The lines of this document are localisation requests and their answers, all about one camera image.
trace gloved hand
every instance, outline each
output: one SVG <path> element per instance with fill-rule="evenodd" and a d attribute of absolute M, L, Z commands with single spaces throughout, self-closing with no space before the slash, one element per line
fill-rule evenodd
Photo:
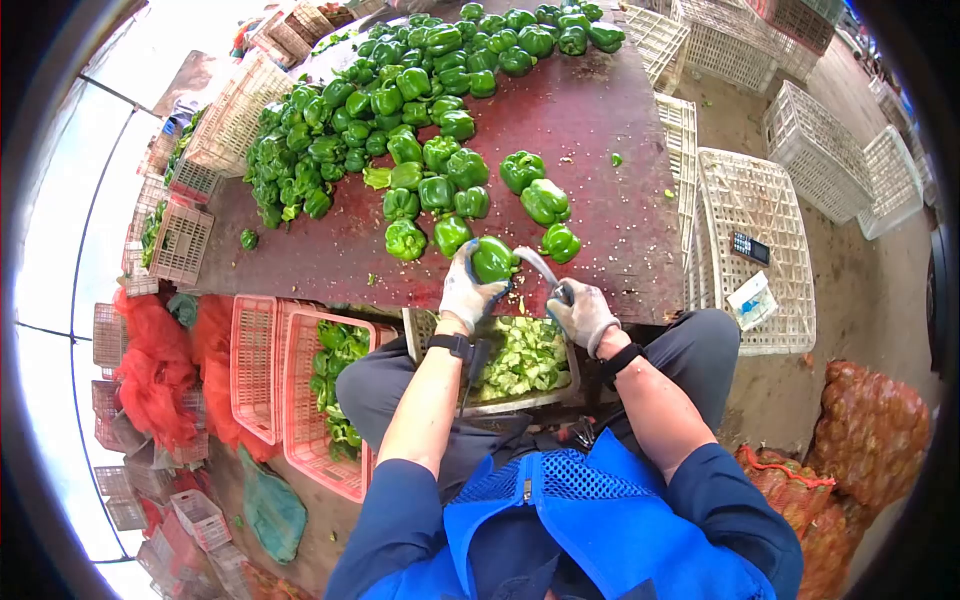
<path fill-rule="evenodd" d="M 470 257 L 478 246 L 479 240 L 473 238 L 453 254 L 450 271 L 444 279 L 444 298 L 440 301 L 441 317 L 443 312 L 453 313 L 471 334 L 477 322 L 511 287 L 508 279 L 487 284 L 474 280 Z"/>
<path fill-rule="evenodd" d="M 560 324 L 566 337 L 577 346 L 586 348 L 590 358 L 596 358 L 604 331 L 611 325 L 620 327 L 620 320 L 610 312 L 600 288 L 570 277 L 564 277 L 559 283 L 566 295 L 573 298 L 573 305 L 551 298 L 546 302 L 546 312 Z"/>

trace wooden table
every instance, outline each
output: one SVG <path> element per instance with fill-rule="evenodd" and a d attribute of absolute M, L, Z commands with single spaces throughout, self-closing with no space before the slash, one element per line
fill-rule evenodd
<path fill-rule="evenodd" d="M 503 13 L 508 5 L 536 6 L 500 1 L 487 8 Z M 609 13 L 605 20 L 612 20 Z M 536 153 L 546 163 L 547 177 L 569 196 L 567 224 L 583 240 L 569 263 L 549 261 L 557 276 L 600 287 L 624 322 L 663 324 L 664 314 L 683 303 L 682 255 L 676 202 L 663 194 L 673 188 L 663 131 L 640 55 L 629 45 L 614 55 L 592 47 L 582 57 L 558 51 L 526 77 L 499 74 L 497 85 L 491 98 L 465 98 L 477 134 L 464 145 L 480 153 L 491 170 L 490 215 L 471 224 L 474 234 L 498 236 L 511 247 L 538 247 L 544 229 L 498 173 L 505 156 Z M 438 133 L 429 127 L 418 138 L 422 143 Z M 614 152 L 623 156 L 615 169 Z M 387 155 L 374 166 L 393 161 Z M 337 183 L 334 206 L 322 220 L 300 216 L 289 232 L 262 226 L 251 189 L 240 179 L 228 180 L 211 200 L 216 222 L 198 289 L 380 307 L 439 305 L 449 261 L 435 246 L 413 263 L 390 256 L 383 242 L 388 225 L 381 212 L 383 190 L 365 186 L 359 174 Z M 417 223 L 432 239 L 433 218 L 421 216 Z M 260 233 L 254 252 L 240 247 L 244 228 Z M 368 284 L 370 274 L 374 285 Z M 500 302 L 495 313 L 520 314 L 523 298 L 526 314 L 545 316 L 548 290 L 537 273 L 523 265 L 515 283 L 516 296 Z"/>

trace teal plastic bag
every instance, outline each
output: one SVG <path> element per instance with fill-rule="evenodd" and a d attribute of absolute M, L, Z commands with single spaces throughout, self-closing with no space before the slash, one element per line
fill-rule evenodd
<path fill-rule="evenodd" d="M 290 484 L 255 463 L 237 447 L 243 465 L 243 516 L 270 558 L 287 564 L 297 556 L 306 526 L 306 508 Z"/>

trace concrete floor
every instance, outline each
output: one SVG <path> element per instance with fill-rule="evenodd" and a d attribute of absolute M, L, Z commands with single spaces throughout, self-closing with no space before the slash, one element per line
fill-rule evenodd
<path fill-rule="evenodd" d="M 865 146 L 886 125 L 868 83 L 846 46 L 835 38 L 802 87 Z M 764 157 L 759 123 L 779 89 L 780 79 L 775 79 L 766 97 L 758 97 L 710 76 L 696 80 L 686 72 L 675 95 L 697 103 L 701 146 Z M 703 106 L 707 100 L 710 106 Z M 905 381 L 931 407 L 941 392 L 929 372 L 926 342 L 930 227 L 924 214 L 868 242 L 855 220 L 837 227 L 811 205 L 803 201 L 801 205 L 817 300 L 813 368 L 798 355 L 741 358 L 718 436 L 729 450 L 743 443 L 766 444 L 804 454 L 820 413 L 824 368 L 832 359 L 853 360 Z M 281 567 L 263 555 L 249 530 L 232 524 L 231 518 L 241 513 L 242 469 L 232 452 L 212 445 L 217 447 L 211 451 L 210 472 L 238 546 L 274 573 L 322 593 L 360 507 L 312 482 L 282 458 L 271 461 L 309 512 L 298 558 Z M 901 504 L 888 508 L 868 532 L 853 558 L 852 578 L 873 556 Z"/>

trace cell phone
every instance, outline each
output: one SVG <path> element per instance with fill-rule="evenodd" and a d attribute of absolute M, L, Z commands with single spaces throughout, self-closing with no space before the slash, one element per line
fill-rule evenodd
<path fill-rule="evenodd" d="M 770 266 L 770 247 L 757 242 L 746 233 L 740 233 L 739 231 L 731 233 L 730 246 L 734 254 L 764 267 Z"/>

